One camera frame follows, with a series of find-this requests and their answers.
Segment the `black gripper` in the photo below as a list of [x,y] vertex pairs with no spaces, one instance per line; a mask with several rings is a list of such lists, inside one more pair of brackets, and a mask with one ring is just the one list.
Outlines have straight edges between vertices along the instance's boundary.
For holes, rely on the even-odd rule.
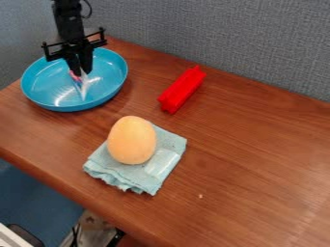
[[92,51],[106,44],[104,39],[104,28],[86,30],[82,20],[92,15],[82,16],[82,5],[78,1],[53,1],[52,11],[54,16],[54,26],[57,35],[54,41],[44,41],[44,49],[48,61],[64,59],[69,70],[76,76],[81,75],[81,69],[85,74],[92,71]]

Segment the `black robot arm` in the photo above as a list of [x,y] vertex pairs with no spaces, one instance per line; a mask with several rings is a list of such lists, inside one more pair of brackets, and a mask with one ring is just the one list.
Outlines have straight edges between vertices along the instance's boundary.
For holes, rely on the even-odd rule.
[[62,59],[74,76],[92,72],[92,53],[96,48],[106,44],[104,28],[85,33],[82,20],[92,15],[90,3],[84,0],[90,8],[88,15],[81,15],[80,0],[52,0],[56,37],[53,41],[44,41],[41,48],[48,62]]

